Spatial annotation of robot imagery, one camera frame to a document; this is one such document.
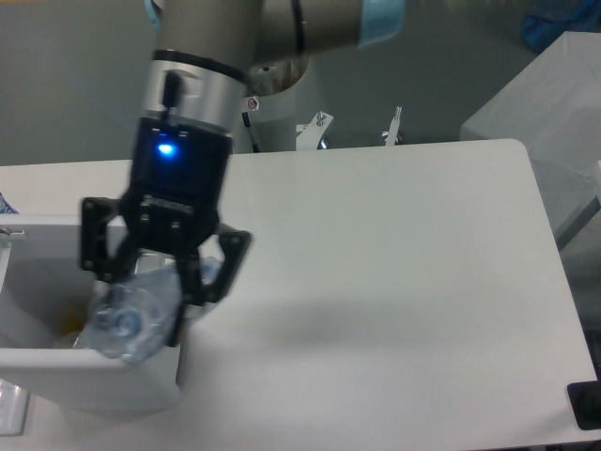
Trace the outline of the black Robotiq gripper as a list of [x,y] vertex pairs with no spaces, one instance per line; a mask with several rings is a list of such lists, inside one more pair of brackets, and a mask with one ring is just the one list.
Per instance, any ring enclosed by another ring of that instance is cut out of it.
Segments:
[[[79,264],[98,281],[113,284],[133,273],[140,250],[175,259],[180,297],[164,345],[179,344],[189,306],[205,308],[225,298],[253,235],[219,223],[218,203],[231,137],[191,124],[154,117],[139,121],[129,185],[120,201],[85,197],[81,202]],[[109,254],[109,224],[121,216],[127,233]],[[223,253],[216,272],[206,270],[199,250],[211,235]]]

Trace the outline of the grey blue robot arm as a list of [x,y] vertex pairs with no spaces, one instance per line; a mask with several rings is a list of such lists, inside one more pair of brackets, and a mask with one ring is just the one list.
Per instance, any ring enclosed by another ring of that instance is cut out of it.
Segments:
[[129,181],[81,203],[80,265],[101,284],[86,345],[134,360],[180,340],[228,293],[252,235],[222,223],[232,134],[253,67],[396,35],[402,1],[152,2],[151,58]]

